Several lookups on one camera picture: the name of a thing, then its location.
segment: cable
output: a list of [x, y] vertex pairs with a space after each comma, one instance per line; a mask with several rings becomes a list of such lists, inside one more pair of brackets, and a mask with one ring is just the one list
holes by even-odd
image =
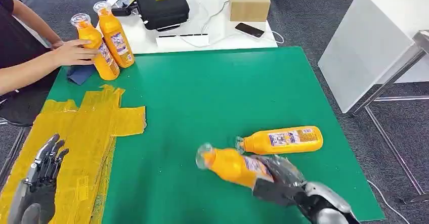
[[203, 34], [203, 33], [204, 33], [204, 30], [205, 30], [205, 28], [206, 28], [207, 24], [210, 22], [210, 19], [211, 19], [212, 17], [216, 16], [217, 14], [221, 13], [221, 12], [224, 10], [225, 5], [226, 5], [228, 2], [229, 2], [229, 0], [224, 1], [223, 5], [222, 5], [222, 8], [221, 8], [217, 13], [215, 13], [215, 14], [211, 15], [211, 16], [207, 19], [207, 21], [203, 24], [203, 26], [202, 26], [202, 28], [201, 28], [201, 34]]
[[[282, 41], [277, 41], [277, 40], [274, 38], [274, 42], [276, 42], [276, 43], [280, 43], [280, 44], [284, 43], [284, 38], [283, 38], [283, 36], [281, 36], [281, 34], [280, 34], [280, 33], [276, 32], [276, 31], [272, 31], [272, 30], [271, 30], [271, 32], [272, 32], [272, 33], [275, 33], [276, 35], [278, 35], [278, 36], [282, 39]], [[268, 41], [273, 41], [272, 39], [269, 39], [269, 38], [262, 38], [262, 39], [264, 39], [264, 40], [268, 40]]]
[[403, 216], [403, 215], [401, 215], [399, 212], [397, 212], [395, 209], [393, 209], [389, 204], [388, 204], [388, 202], [386, 201], [386, 199], [384, 198], [384, 196], [383, 196], [383, 194], [381, 193], [381, 190], [377, 187], [377, 185], [375, 185], [373, 182], [371, 182], [371, 181], [369, 181], [369, 180], [367, 180], [368, 181], [368, 183], [370, 183], [370, 184], [372, 184], [376, 189], [377, 189], [377, 191], [380, 193], [380, 195], [381, 195], [381, 197], [383, 198], [383, 201], [384, 201], [384, 203], [394, 212], [394, 213], [396, 213], [396, 214], [398, 214], [398, 216], [400, 216], [407, 224], [410, 224], [410, 222]]
[[[201, 28], [200, 35], [203, 35], [204, 30], [206, 29], [206, 27], [207, 27], [208, 23], [210, 22], [210, 20], [211, 20], [214, 16], [216, 16], [216, 15], [220, 14], [220, 13], [224, 10], [225, 5], [226, 5], [228, 2], [229, 2], [229, 0], [225, 1], [225, 2], [222, 4], [222, 8], [221, 8], [217, 13], [215, 13], [215, 14], [213, 14], [213, 15], [210, 15], [210, 16], [209, 16], [209, 18], [207, 19], [207, 21], [203, 24], [203, 26], [202, 26], [202, 28]], [[200, 5], [200, 7], [203, 7], [203, 8], [204, 8], [204, 10], [206, 11], [206, 13], [208, 14], [208, 11], [207, 11], [207, 9], [205, 8], [205, 6], [203, 6], [201, 3], [199, 3], [199, 5]], [[274, 42], [276, 42], [276, 43], [280, 43], [280, 44], [284, 43], [284, 38], [283, 38], [283, 36], [282, 36], [281, 34], [279, 34], [279, 33], [278, 33], [278, 32], [276, 32], [276, 31], [271, 31], [271, 32], [273, 32], [274, 34], [278, 35], [278, 36], [282, 39], [281, 41], [276, 41], [276, 40], [274, 39]], [[179, 38], [180, 38], [181, 40], [183, 40], [185, 43], [187, 43], [187, 44], [189, 44], [189, 45], [191, 45], [191, 46], [193, 46], [193, 47], [196, 47], [196, 48], [205, 48], [205, 47], [208, 47], [208, 46], [212, 46], [212, 45], [214, 45], [214, 44], [216, 44], [216, 43], [218, 43], [218, 42], [220, 42], [220, 41], [222, 41], [222, 40], [224, 40], [224, 39], [226, 39], [226, 38], [230, 38], [230, 37], [238, 36], [238, 35], [242, 35], [242, 34], [230, 34], [230, 35], [228, 35], [228, 36], [226, 36], [226, 37], [223, 37], [223, 38], [221, 38], [221, 39], [218, 39], [218, 40], [216, 40], [215, 42], [210, 43], [210, 44], [207, 44], [207, 45], [205, 45], [205, 46], [198, 46], [198, 45], [196, 45], [196, 44], [193, 44], [193, 43], [191, 43], [191, 42], [189, 42], [189, 41], [185, 40], [185, 39], [184, 39], [182, 36], [180, 36], [179, 34], [174, 34], [174, 35], [175, 35], [175, 36], [177, 36], [177, 37], [179, 37]], [[268, 38], [261, 38], [261, 39], [268, 40], [268, 41], [273, 41], [272, 39], [268, 39]]]

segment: black case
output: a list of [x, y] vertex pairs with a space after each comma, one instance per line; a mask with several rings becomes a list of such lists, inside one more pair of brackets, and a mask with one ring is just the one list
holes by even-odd
[[178, 27], [188, 20], [189, 5], [186, 0], [137, 0], [138, 10], [145, 27], [159, 31]]

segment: robotic arm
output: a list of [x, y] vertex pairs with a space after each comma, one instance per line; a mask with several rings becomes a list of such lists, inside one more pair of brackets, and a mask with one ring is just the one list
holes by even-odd
[[37, 152], [25, 179], [15, 192], [9, 211], [8, 224], [48, 223], [55, 213], [57, 176], [64, 156], [64, 141], [55, 134]]
[[255, 155], [274, 178], [274, 183], [258, 179], [253, 195], [283, 206], [296, 205], [312, 224], [356, 224], [351, 206], [329, 187], [308, 182], [286, 158]]

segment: juice bottle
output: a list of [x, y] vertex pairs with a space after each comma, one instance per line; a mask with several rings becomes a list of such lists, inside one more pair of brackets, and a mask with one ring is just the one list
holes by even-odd
[[91, 18], [88, 14], [78, 13], [71, 20], [77, 28], [79, 39], [91, 40], [91, 44], [84, 44], [88, 49], [98, 49], [100, 53], [94, 58], [94, 65], [103, 80], [114, 80], [119, 75], [119, 67], [109, 52], [103, 41], [101, 33], [91, 24]]
[[323, 145], [322, 133], [315, 126], [258, 131], [245, 138], [237, 137], [236, 148], [258, 155], [309, 152]]
[[253, 188], [257, 178], [274, 181], [259, 160], [242, 156], [233, 148], [216, 149], [204, 144], [198, 148], [195, 161], [199, 168], [208, 168], [223, 180], [249, 188]]
[[97, 2], [94, 11], [100, 18], [100, 29], [103, 32], [107, 47], [118, 65], [126, 68], [134, 63], [134, 55], [119, 20], [112, 14], [112, 5], [108, 2]]

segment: standing bottle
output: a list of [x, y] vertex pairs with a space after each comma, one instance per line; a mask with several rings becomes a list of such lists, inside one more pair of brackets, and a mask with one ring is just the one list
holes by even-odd
[[94, 11], [100, 18], [100, 29], [103, 32], [107, 47], [118, 65], [126, 68], [134, 63], [134, 55], [119, 20], [112, 14], [112, 5], [108, 2], [97, 2]]
[[104, 43], [101, 33], [91, 24], [90, 16], [78, 13], [71, 18], [70, 22], [77, 28], [79, 39], [92, 41], [91, 44], [84, 44], [83, 47], [100, 51], [94, 58], [94, 65], [100, 77], [103, 80], [115, 80], [119, 75], [119, 67]]

